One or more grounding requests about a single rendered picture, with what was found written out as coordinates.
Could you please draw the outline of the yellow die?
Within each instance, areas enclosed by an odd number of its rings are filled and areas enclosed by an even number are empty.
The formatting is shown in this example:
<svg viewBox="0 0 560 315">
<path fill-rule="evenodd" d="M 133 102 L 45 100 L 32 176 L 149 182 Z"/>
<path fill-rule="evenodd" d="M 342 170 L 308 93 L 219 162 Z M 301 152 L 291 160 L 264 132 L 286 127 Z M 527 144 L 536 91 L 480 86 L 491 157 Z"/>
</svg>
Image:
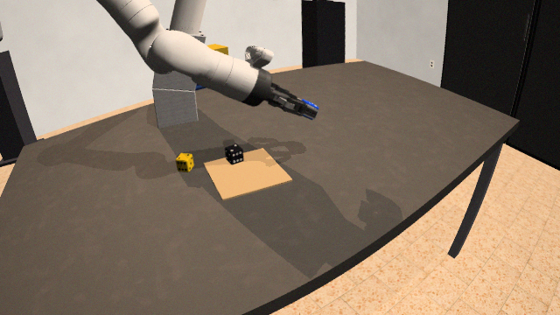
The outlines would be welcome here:
<svg viewBox="0 0 560 315">
<path fill-rule="evenodd" d="M 194 166 L 193 155 L 181 153 L 176 159 L 176 164 L 179 172 L 189 172 Z"/>
</svg>

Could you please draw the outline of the tan square mat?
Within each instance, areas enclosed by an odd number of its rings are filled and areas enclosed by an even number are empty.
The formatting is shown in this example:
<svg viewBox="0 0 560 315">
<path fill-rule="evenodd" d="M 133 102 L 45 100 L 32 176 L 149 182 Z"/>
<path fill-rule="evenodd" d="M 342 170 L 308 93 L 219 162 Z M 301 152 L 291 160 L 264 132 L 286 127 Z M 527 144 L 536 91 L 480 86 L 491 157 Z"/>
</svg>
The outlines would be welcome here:
<svg viewBox="0 0 560 315">
<path fill-rule="evenodd" d="M 226 158 L 204 163 L 222 200 L 230 200 L 293 181 L 264 149 L 243 153 L 243 162 Z"/>
</svg>

